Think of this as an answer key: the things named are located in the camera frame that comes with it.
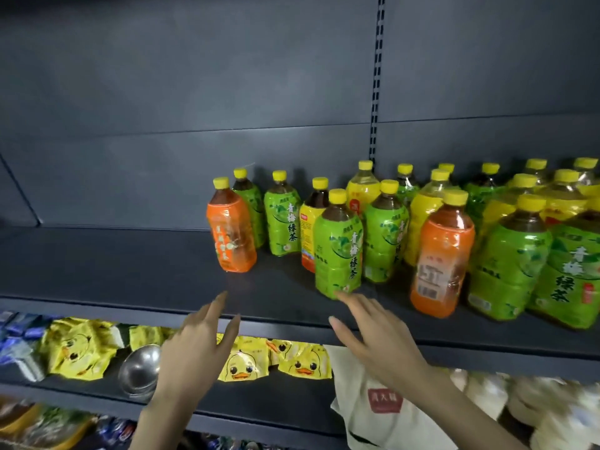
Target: shelf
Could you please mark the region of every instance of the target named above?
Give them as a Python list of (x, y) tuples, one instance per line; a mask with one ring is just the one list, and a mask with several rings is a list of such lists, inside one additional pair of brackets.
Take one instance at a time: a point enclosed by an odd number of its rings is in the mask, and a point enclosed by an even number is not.
[[(0, 367), (0, 393), (138, 420), (144, 403), (129, 399), (116, 381), (124, 356), (119, 354), (104, 377), (93, 382), (53, 375), (30, 383), (17, 366)], [(216, 382), (187, 428), (286, 447), (348, 450), (344, 421), (329, 407), (334, 397), (333, 381), (306, 380), (278, 371), (251, 382)]]
[[(401, 272), (390, 284), (364, 284), (361, 291), (408, 324), (430, 363), (600, 379), (598, 325), (574, 332), (529, 314), (496, 323), (464, 305), (440, 320), (412, 308), (409, 284), (409, 272)], [(316, 291), (299, 256), (262, 250), (250, 272), (226, 273), (207, 232), (43, 227), (0, 241), (0, 309), (177, 327), (225, 289), (220, 330), (236, 313), (240, 333), (251, 336), (339, 344), (330, 315), (358, 330), (343, 304)]]

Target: bottle cap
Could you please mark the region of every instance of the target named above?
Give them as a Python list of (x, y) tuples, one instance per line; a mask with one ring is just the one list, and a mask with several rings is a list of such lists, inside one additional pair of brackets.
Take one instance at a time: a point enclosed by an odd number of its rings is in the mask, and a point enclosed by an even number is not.
[(284, 182), (288, 179), (288, 173), (285, 170), (274, 170), (273, 179), (276, 182)]
[(573, 166), (581, 167), (582, 169), (593, 169), (598, 163), (598, 158), (575, 158)]
[(546, 159), (531, 158), (527, 160), (527, 164), (525, 164), (525, 167), (527, 167), (528, 169), (542, 170), (546, 168), (546, 164), (548, 164), (548, 161)]
[(579, 172), (573, 169), (559, 169), (554, 172), (555, 182), (574, 183), (579, 180)]
[(215, 186), (215, 189), (227, 189), (229, 188), (229, 177), (214, 178), (212, 184)]
[(327, 177), (315, 177), (312, 179), (312, 187), (314, 189), (327, 189), (329, 186), (329, 180)]
[(412, 164), (399, 164), (398, 165), (398, 173), (402, 175), (410, 175), (412, 173)]
[(517, 199), (517, 208), (527, 212), (537, 213), (544, 209), (546, 200), (542, 196), (534, 194), (522, 194)]
[(487, 173), (488, 175), (496, 174), (499, 170), (500, 165), (497, 162), (484, 162), (481, 165), (481, 171), (483, 173)]
[(448, 180), (450, 173), (447, 170), (433, 169), (431, 171), (431, 180), (435, 182), (444, 182)]
[(592, 197), (590, 200), (588, 200), (587, 207), (589, 210), (600, 212), (600, 197)]
[(398, 182), (396, 180), (381, 180), (381, 192), (396, 194), (398, 192)]
[(448, 205), (454, 205), (455, 207), (461, 207), (467, 203), (469, 193), (462, 189), (446, 189), (444, 191), (443, 201)]
[(329, 203), (335, 205), (346, 203), (346, 190), (341, 188), (332, 189), (329, 192)]
[(358, 168), (360, 170), (371, 170), (373, 168), (373, 162), (370, 160), (358, 161)]
[(440, 162), (440, 164), (438, 164), (437, 167), (442, 170), (447, 170), (448, 173), (454, 172), (454, 164), (452, 164), (451, 162)]
[(538, 178), (530, 173), (515, 173), (512, 178), (512, 185), (515, 188), (533, 188), (538, 182)]
[(233, 169), (233, 176), (238, 180), (246, 178), (248, 176), (248, 171), (244, 169), (244, 167), (239, 167), (237, 169)]

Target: hand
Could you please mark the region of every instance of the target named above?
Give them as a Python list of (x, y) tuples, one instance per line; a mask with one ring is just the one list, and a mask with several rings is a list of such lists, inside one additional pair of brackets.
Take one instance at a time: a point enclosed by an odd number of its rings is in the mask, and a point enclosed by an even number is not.
[(184, 402), (195, 408), (218, 378), (239, 331), (239, 315), (227, 325), (217, 344), (217, 323), (227, 292), (184, 320), (179, 331), (162, 345), (157, 400)]
[(375, 299), (360, 294), (337, 292), (356, 319), (363, 342), (331, 316), (329, 323), (338, 339), (364, 364), (371, 374), (412, 403), (418, 403), (436, 377), (416, 347), (406, 324)]

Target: person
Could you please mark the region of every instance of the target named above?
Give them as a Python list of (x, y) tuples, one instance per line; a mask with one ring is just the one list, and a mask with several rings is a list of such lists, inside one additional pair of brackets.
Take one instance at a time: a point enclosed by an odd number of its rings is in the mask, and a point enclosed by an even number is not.
[[(142, 410), (131, 450), (172, 450), (198, 402), (208, 392), (238, 335), (235, 316), (219, 344), (217, 322), (225, 306), (223, 292), (186, 317), (162, 346), (156, 391)], [(461, 450), (525, 450), (527, 447), (474, 405), (449, 376), (421, 355), (406, 324), (377, 300), (338, 293), (356, 319), (362, 341), (331, 316), (336, 336), (364, 364), (372, 377), (429, 415)]]

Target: metal bowl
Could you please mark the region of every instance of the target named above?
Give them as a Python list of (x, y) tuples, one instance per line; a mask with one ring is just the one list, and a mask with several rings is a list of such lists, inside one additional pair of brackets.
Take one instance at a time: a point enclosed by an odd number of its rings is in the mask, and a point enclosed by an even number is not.
[(119, 370), (119, 385), (131, 396), (146, 396), (156, 387), (160, 346), (148, 344), (133, 351)]

